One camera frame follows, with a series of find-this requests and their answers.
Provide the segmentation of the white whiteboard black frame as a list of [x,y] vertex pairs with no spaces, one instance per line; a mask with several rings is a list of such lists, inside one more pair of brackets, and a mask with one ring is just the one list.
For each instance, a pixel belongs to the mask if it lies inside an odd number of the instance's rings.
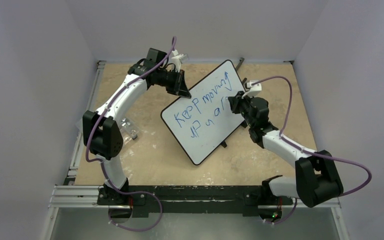
[[161,119],[190,161],[200,165],[243,122],[231,111],[229,97],[244,91],[231,60],[225,60],[161,111]]

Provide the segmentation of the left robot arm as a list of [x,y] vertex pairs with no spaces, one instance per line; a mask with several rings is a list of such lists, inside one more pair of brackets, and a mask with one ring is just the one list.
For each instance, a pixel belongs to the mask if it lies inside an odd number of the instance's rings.
[[98,162],[104,175],[104,198],[118,205],[129,199],[128,178],[125,176],[120,152],[124,138],[120,131],[122,119],[136,100],[151,86],[164,87],[168,94],[191,98],[181,65],[188,55],[173,49],[170,53],[150,48],[146,58],[133,64],[124,81],[113,95],[96,110],[87,110],[82,116],[85,158]]

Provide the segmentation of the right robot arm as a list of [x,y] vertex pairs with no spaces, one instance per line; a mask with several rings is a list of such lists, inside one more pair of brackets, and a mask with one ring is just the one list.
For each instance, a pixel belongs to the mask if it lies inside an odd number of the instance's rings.
[[250,139],[290,164],[294,177],[275,176],[264,181],[260,196],[268,204],[280,196],[300,199],[312,208],[339,197],[344,187],[332,155],[306,148],[286,137],[269,121],[269,103],[248,97],[243,91],[227,98],[233,114],[240,114],[248,126]]

